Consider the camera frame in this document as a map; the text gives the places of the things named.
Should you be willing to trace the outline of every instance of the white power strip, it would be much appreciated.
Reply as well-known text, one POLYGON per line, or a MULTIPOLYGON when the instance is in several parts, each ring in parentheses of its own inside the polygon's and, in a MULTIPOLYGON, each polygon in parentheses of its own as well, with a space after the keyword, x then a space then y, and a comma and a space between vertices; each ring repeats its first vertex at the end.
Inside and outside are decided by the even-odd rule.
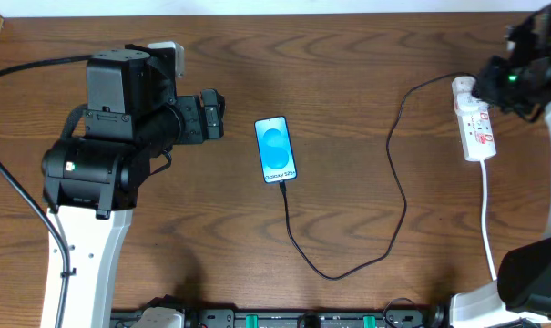
POLYGON ((465 160, 480 161, 495 155, 495 143, 489 106, 472 96, 474 84, 473 77, 458 77, 452 87, 465 160))

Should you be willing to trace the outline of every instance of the wooden tabletop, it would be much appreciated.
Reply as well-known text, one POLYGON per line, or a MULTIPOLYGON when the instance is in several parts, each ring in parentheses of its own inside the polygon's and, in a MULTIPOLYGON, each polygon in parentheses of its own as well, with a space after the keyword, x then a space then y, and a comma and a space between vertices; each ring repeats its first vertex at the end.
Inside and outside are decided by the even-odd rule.
MULTIPOLYGON (((385 153, 405 92, 505 53, 519 14, 174 16, 8 19, 0 68, 175 40, 179 94, 226 97, 225 136, 173 151, 140 188, 117 269, 116 309, 172 294, 240 308, 382 308, 447 300, 489 281, 479 164, 464 160, 451 79, 406 104, 391 143, 409 208, 392 254, 339 282, 317 276, 288 240, 279 188, 261 176, 253 122, 284 115, 299 177, 288 183, 298 243, 333 275, 384 253, 403 210, 385 153)), ((43 154, 87 101, 85 65, 0 79, 0 159, 41 200, 43 154)), ((497 265, 546 225, 550 144, 541 120, 491 112, 486 162, 497 265)), ((0 326, 38 326, 47 232, 0 177, 0 326)))

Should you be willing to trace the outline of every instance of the white wall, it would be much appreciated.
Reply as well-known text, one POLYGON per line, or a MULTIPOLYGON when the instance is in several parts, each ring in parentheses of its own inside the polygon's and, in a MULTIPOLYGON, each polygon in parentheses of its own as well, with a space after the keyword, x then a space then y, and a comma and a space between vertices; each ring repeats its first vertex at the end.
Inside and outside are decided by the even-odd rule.
POLYGON ((550 0, 0 0, 3 17, 535 11, 550 0))

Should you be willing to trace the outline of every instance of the power outlet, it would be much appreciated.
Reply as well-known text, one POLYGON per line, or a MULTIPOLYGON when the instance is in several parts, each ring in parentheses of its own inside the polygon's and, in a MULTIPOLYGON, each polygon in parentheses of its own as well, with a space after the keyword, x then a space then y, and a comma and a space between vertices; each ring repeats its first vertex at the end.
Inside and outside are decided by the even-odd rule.
POLYGON ((480 161, 495 155, 494 132, 487 112, 489 106, 471 95, 474 84, 473 77, 458 77, 452 84, 454 109, 465 160, 468 161, 480 161))

